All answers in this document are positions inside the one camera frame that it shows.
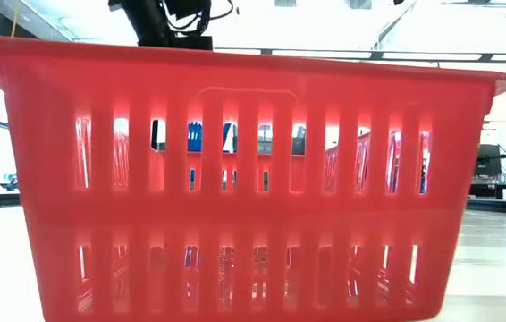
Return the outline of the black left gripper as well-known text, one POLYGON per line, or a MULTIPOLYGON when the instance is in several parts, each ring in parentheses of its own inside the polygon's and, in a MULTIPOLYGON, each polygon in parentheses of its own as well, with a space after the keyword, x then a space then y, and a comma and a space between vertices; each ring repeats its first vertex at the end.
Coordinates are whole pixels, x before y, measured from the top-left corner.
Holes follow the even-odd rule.
POLYGON ((171 14, 164 0, 121 0, 121 8, 137 35, 139 46, 213 50, 212 38, 203 35, 210 21, 211 8, 191 15, 190 23, 198 20, 196 28, 182 31, 179 27, 180 36, 169 22, 171 14))

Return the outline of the red slotted plastic basket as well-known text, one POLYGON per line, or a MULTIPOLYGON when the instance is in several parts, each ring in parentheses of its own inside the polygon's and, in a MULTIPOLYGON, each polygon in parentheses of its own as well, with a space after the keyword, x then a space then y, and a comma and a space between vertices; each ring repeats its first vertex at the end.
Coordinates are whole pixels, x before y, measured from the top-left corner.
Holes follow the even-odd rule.
POLYGON ((441 310, 506 73, 0 37, 0 89, 46 322, 406 321, 441 310))

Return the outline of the long linear ceiling light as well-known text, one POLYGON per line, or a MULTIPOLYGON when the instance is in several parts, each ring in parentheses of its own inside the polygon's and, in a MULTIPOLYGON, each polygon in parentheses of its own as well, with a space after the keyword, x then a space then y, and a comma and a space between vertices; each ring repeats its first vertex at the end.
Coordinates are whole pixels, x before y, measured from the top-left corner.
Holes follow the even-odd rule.
POLYGON ((423 63, 495 63, 506 64, 506 53, 433 53, 381 50, 310 50, 281 48, 216 47, 216 52, 244 55, 279 55, 306 58, 357 61, 391 61, 423 63))

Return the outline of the black computer monitor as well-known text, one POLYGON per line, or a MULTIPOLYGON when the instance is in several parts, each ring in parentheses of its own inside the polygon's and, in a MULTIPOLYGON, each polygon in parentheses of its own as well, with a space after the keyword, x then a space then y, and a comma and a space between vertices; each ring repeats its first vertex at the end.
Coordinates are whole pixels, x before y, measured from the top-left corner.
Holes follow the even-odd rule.
POLYGON ((497 176, 501 171, 499 146, 480 144, 478 147, 475 176, 497 176))

